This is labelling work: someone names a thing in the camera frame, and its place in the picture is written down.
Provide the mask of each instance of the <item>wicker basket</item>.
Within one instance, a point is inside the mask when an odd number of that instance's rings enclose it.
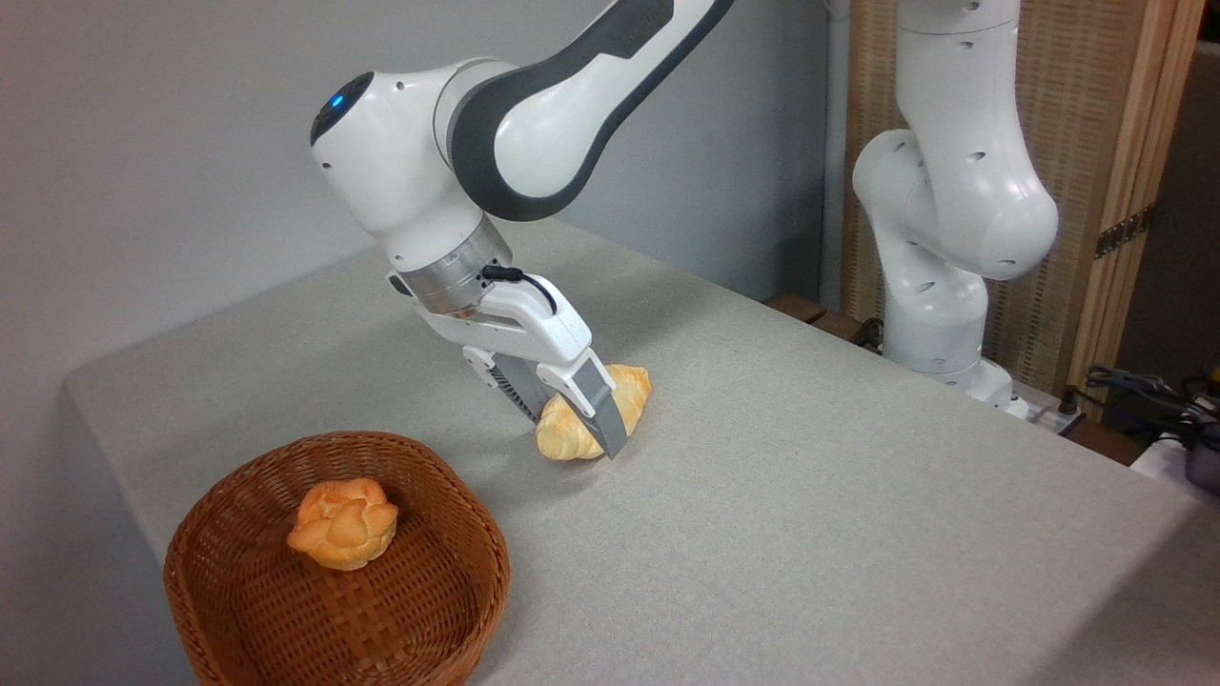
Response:
[[[292,551],[284,540],[310,487],[357,476],[399,508],[386,553],[343,572]],[[389,433],[314,436],[250,461],[195,504],[165,560],[203,684],[461,684],[508,587],[492,515],[436,453]]]

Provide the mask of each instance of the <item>bread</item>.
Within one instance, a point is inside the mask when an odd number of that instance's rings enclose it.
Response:
[[[606,365],[606,371],[615,382],[614,404],[622,415],[627,436],[631,436],[636,431],[639,415],[644,411],[644,403],[653,393],[648,370],[627,365]],[[538,444],[538,452],[553,460],[587,460],[603,454],[601,446],[598,446],[589,430],[584,428],[580,417],[559,394],[542,409],[542,419],[534,430],[534,442]]]
[[[351,571],[386,552],[398,508],[372,478],[323,481],[305,494],[288,546],[329,569]]]

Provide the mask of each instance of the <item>cable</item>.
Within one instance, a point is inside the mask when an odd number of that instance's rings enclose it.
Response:
[[[486,267],[482,269],[482,271],[479,271],[479,273],[483,276],[483,278],[488,281],[506,281],[509,283],[518,283],[521,281],[525,281],[529,283],[531,286],[537,288],[538,292],[543,294],[543,297],[547,298],[548,303],[550,303],[550,314],[551,315],[559,314],[559,305],[555,303],[555,298],[551,297],[550,292],[547,291],[542,283],[538,283],[538,281],[534,280],[534,277],[518,270],[517,267],[501,267],[499,265],[487,265]]]
[[[1097,387],[1097,386],[1108,386],[1108,385],[1105,385],[1105,383],[1097,383],[1094,387]],[[1122,389],[1118,385],[1111,386],[1111,387]],[[1220,450],[1220,441],[1216,441],[1215,436],[1208,431],[1207,424],[1200,424],[1199,422],[1197,414],[1192,414],[1193,408],[1179,406],[1179,415],[1177,416],[1180,419],[1177,421],[1175,421],[1175,422],[1149,420],[1149,419],[1142,419],[1142,417],[1133,416],[1133,415],[1131,415],[1128,413],[1125,413],[1125,411],[1122,411],[1121,408],[1119,408],[1118,405],[1115,405],[1113,403],[1105,403],[1103,400],[1098,400],[1097,398],[1093,398],[1092,395],[1085,393],[1083,391],[1081,391],[1080,388],[1077,388],[1075,386],[1069,386],[1068,389],[1071,393],[1075,393],[1077,398],[1080,398],[1082,400],[1087,400],[1088,403],[1092,403],[1092,404],[1098,405],[1100,408],[1104,408],[1104,409],[1114,413],[1115,415],[1122,417],[1124,420],[1126,420],[1128,422],[1132,422],[1135,425],[1144,427],[1144,430],[1148,431],[1148,432],[1157,431],[1159,433],[1172,435],[1187,449],[1190,449],[1191,447],[1193,447],[1197,443],[1200,443],[1200,444],[1205,446],[1207,448],[1209,448],[1211,450]]]
[[[855,341],[852,343],[856,345],[872,345],[876,349],[881,349],[881,342],[884,338],[884,322],[877,317],[869,317],[864,320],[860,325],[860,332],[855,334]]]
[[[1220,421],[1220,413],[1187,399],[1170,388],[1165,380],[1159,376],[1132,374],[1121,369],[1094,365],[1088,367],[1085,380],[1085,386],[1088,388],[1115,388],[1139,395],[1149,403],[1176,414],[1193,410]]]

